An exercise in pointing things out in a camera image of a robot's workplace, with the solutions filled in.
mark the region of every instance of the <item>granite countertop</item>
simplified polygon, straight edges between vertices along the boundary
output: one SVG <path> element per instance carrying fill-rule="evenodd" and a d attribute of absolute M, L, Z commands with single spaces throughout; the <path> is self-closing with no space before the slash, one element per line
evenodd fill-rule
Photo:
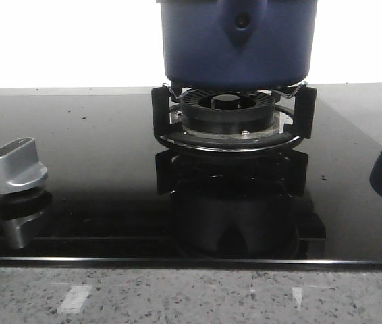
<path fill-rule="evenodd" d="M 382 273 L 0 268 L 0 323 L 382 323 Z"/>

